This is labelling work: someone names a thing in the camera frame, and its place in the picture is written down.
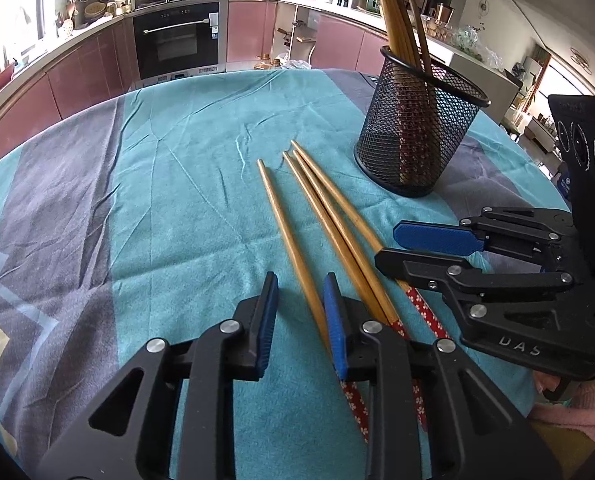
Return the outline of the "right pink sleeve forearm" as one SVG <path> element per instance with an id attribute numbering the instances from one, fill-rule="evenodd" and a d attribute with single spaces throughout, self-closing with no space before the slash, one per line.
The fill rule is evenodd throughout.
<path id="1" fill-rule="evenodd" d="M 595 378 L 581 382 L 570 401 L 535 404 L 529 418 L 547 425 L 580 431 L 595 442 Z"/>

